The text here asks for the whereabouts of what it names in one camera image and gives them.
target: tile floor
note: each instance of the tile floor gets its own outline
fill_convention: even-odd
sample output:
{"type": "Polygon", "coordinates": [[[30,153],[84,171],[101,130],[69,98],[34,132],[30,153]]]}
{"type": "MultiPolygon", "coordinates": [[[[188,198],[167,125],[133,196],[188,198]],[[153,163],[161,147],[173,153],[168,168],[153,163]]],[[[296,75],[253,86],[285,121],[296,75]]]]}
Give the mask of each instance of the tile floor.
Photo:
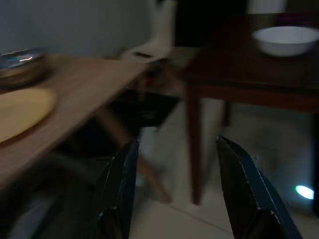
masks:
{"type": "MultiPolygon", "coordinates": [[[[186,64],[183,49],[173,62],[186,64]]],[[[180,102],[153,136],[151,145],[141,150],[157,169],[173,202],[163,204],[151,190],[135,207],[131,239],[226,239],[233,238],[222,196],[215,137],[224,135],[240,144],[269,177],[289,205],[301,205],[291,213],[305,239],[319,235],[319,220],[293,191],[296,184],[311,183],[311,116],[305,113],[244,104],[233,104],[231,126],[221,129],[223,102],[202,100],[203,172],[205,186],[202,203],[190,202],[190,180],[185,103],[180,102]]]]}

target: plate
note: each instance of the plate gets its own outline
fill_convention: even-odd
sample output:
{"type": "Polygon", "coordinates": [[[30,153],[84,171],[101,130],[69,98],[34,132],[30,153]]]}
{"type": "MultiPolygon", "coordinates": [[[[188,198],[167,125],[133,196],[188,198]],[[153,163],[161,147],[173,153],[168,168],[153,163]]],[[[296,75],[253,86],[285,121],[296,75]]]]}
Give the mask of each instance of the plate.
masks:
{"type": "Polygon", "coordinates": [[[57,103],[51,89],[30,88],[0,95],[0,143],[44,119],[57,103]]]}

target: white bowl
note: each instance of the white bowl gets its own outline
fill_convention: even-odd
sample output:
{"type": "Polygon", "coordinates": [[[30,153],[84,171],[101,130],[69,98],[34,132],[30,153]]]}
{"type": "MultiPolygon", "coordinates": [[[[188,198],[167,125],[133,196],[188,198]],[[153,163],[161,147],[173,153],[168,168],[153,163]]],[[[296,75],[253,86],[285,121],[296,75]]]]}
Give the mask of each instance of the white bowl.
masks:
{"type": "Polygon", "coordinates": [[[253,33],[261,51],[272,56],[297,56],[311,50],[319,40],[319,30],[310,27],[276,26],[253,33]]]}

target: white wall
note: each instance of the white wall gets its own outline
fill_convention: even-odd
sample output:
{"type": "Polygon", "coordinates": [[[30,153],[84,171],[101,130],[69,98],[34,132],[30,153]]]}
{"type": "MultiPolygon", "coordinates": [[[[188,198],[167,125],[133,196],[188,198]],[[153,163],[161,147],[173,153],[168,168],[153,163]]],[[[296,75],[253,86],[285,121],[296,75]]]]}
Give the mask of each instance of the white wall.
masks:
{"type": "Polygon", "coordinates": [[[150,35],[147,0],[9,0],[0,4],[0,52],[48,46],[113,55],[150,35]]]}
{"type": "Polygon", "coordinates": [[[258,13],[280,13],[285,12],[287,0],[249,0],[247,12],[258,13]]]}

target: table leg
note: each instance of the table leg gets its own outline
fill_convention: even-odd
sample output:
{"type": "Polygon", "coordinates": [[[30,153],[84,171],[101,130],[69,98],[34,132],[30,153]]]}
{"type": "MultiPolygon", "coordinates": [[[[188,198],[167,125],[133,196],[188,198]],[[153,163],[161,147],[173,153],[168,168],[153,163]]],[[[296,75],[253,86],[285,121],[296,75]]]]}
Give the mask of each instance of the table leg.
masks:
{"type": "Polygon", "coordinates": [[[224,112],[223,112],[223,122],[222,122],[223,127],[230,126],[230,111],[231,111],[231,103],[230,101],[225,101],[224,112]]]}
{"type": "Polygon", "coordinates": [[[201,196],[201,123],[200,105],[196,86],[186,85],[188,144],[192,184],[192,202],[200,204],[201,196]]]}
{"type": "Polygon", "coordinates": [[[319,115],[313,115],[313,187],[315,190],[313,209],[319,216],[319,115]]]}
{"type": "MultiPolygon", "coordinates": [[[[122,127],[122,125],[119,123],[119,121],[110,110],[99,110],[96,113],[96,118],[101,126],[112,135],[112,137],[120,146],[124,146],[124,144],[132,140],[132,137],[125,130],[125,128],[122,127]]],[[[151,187],[159,194],[163,202],[171,202],[170,195],[166,192],[163,185],[157,179],[152,168],[146,163],[141,153],[139,153],[137,170],[140,174],[145,176],[146,180],[149,182],[151,187]]]]}

